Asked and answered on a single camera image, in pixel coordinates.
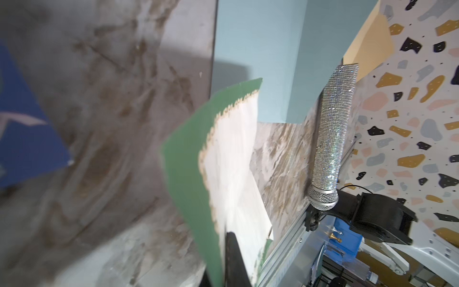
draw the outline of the green panel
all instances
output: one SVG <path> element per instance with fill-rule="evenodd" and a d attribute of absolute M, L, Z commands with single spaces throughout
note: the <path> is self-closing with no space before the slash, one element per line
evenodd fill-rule
<path fill-rule="evenodd" d="M 211 217 L 209 193 L 198 168 L 198 154 L 206 142 L 215 116 L 238 99 L 259 90 L 261 82 L 261 78 L 255 79 L 216 93 L 173 132 L 161 148 L 168 191 L 193 232 L 214 287 L 223 286 L 224 274 L 218 235 Z"/>

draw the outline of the terrazzo-patterned wall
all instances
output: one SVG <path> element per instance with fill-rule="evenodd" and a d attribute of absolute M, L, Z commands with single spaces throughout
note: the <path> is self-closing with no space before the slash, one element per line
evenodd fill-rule
<path fill-rule="evenodd" d="M 459 232 L 459 1 L 382 0 L 381 12 L 396 52 L 366 77 L 346 184 Z"/>

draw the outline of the microphone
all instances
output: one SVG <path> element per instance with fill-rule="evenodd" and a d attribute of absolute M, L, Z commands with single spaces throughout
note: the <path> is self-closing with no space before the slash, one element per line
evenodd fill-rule
<path fill-rule="evenodd" d="M 338 202 L 336 181 L 346 140 L 358 64 L 336 67 L 322 92 L 319 129 L 308 199 L 318 210 L 330 210 Z"/>

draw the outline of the light blue wall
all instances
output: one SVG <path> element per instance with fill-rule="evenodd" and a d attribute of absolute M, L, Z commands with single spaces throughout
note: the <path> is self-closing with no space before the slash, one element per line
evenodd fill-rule
<path fill-rule="evenodd" d="M 302 123 L 377 0 L 219 0 L 212 94 L 263 78 L 258 120 Z"/>
<path fill-rule="evenodd" d="M 302 123 L 377 0 L 309 0 L 286 121 Z"/>
<path fill-rule="evenodd" d="M 212 94 L 261 77 L 258 120 L 285 122 L 306 3 L 219 0 Z"/>

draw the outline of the black mount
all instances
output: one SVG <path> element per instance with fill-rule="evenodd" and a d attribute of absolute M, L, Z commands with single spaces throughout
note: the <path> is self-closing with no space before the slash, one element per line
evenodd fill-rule
<path fill-rule="evenodd" d="M 225 241 L 225 287 L 252 287 L 237 243 L 236 234 L 226 233 Z M 212 287 L 207 270 L 202 276 L 199 287 Z"/>
<path fill-rule="evenodd" d="M 409 229 L 411 222 L 418 219 L 400 202 L 381 194 L 354 196 L 341 190 L 338 190 L 338 198 L 335 207 L 327 211 L 309 205 L 304 222 L 306 231 L 316 230 L 321 216 L 332 215 L 345 221 L 352 231 L 366 239 L 404 245 L 413 243 L 408 236 Z"/>

